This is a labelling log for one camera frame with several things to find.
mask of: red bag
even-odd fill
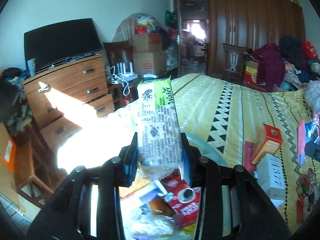
[[[141,26],[141,25],[136,25],[135,29],[134,29],[134,34],[143,34],[143,33],[147,33],[147,27],[146,26]]]
[[[310,41],[305,41],[303,43],[303,47],[304,47],[305,53],[307,54],[308,59],[318,58],[318,54],[315,50],[315,47],[313,47]]]

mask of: television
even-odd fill
[[[92,19],[79,19],[47,25],[24,34],[24,56],[35,58],[36,72],[102,50]]]

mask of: yellow bedspread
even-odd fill
[[[295,232],[299,227],[296,186],[300,173],[306,167],[313,168],[316,174],[320,171],[320,165],[309,157],[305,167],[297,162],[296,128],[301,119],[311,120],[302,91],[263,93],[199,74],[173,80],[172,90],[180,130],[207,141],[229,167],[242,164],[244,142],[257,143],[263,124],[281,130],[284,143],[276,155],[282,163],[286,201],[279,212],[291,232]],[[99,122],[94,128],[75,135],[60,149],[59,167],[70,172],[77,165],[95,167],[117,156],[123,146],[130,144],[136,131],[137,101]]]
[[[204,75],[189,74],[172,81],[180,129],[207,141],[223,156],[229,167],[242,164],[244,142],[257,143],[263,124],[281,130],[284,143],[276,153],[282,163],[286,200],[279,207],[293,233],[296,224],[297,181],[307,167],[320,171],[318,162],[306,157],[297,162],[296,128],[310,121],[302,90],[263,93]]]

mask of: white box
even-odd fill
[[[258,184],[278,207],[285,201],[284,178],[279,157],[267,153],[257,165]]]

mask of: light fixture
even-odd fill
[[[184,5],[184,6],[187,6],[187,7],[193,7],[193,6],[195,6],[195,4],[194,4],[194,3],[191,3],[191,2],[184,2],[183,5]]]

